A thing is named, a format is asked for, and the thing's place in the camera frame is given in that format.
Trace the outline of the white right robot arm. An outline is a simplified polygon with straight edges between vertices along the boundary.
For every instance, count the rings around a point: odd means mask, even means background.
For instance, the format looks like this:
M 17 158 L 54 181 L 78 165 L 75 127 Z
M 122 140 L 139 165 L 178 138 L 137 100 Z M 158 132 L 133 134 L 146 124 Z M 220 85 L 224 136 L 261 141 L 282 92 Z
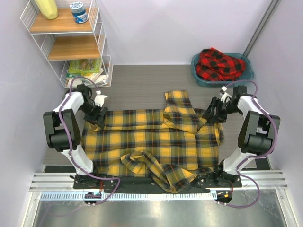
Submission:
M 280 117 L 265 111 L 244 85 L 233 88 L 233 94 L 222 87 L 220 98 L 213 97 L 203 114 L 209 123 L 224 123 L 227 116 L 239 113 L 244 122 L 238 136 L 238 147 L 223 160 L 214 174 L 214 183 L 228 187 L 239 180 L 240 171 L 252 160 L 272 153 L 276 145 Z

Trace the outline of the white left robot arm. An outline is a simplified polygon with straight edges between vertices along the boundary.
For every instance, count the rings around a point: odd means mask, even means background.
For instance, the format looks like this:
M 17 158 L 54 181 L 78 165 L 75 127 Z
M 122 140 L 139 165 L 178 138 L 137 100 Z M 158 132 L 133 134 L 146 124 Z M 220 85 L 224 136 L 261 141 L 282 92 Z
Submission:
M 75 117 L 78 111 L 84 113 L 84 120 L 94 126 L 105 127 L 105 115 L 108 108 L 104 107 L 108 96 L 81 84 L 70 88 L 60 105 L 43 114 L 47 145 L 63 154 L 74 166 L 77 175 L 86 175 L 84 183 L 91 189 L 100 185 L 101 177 L 94 173 L 93 161 L 88 158 L 82 145 L 81 133 Z

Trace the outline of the yellow plaid long sleeve shirt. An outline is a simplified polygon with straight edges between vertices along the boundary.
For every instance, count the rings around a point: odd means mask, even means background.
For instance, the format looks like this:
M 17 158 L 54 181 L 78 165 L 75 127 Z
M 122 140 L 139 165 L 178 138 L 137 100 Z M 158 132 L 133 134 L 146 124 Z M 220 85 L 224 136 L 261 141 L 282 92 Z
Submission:
M 104 127 L 85 123 L 81 144 L 98 174 L 150 177 L 178 193 L 216 170 L 223 126 L 193 108 L 185 90 L 165 99 L 164 109 L 107 111 Z

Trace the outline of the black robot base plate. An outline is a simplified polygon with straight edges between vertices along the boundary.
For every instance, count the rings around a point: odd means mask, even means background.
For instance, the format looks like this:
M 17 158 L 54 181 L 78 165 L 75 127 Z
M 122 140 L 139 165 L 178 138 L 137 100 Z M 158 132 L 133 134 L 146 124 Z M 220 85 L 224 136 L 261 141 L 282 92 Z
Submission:
M 242 183 L 238 175 L 229 175 L 222 167 L 199 169 L 189 172 L 176 165 L 165 164 L 156 175 L 153 169 L 145 177 L 122 176 L 117 193 L 206 193 L 211 188 L 240 188 Z

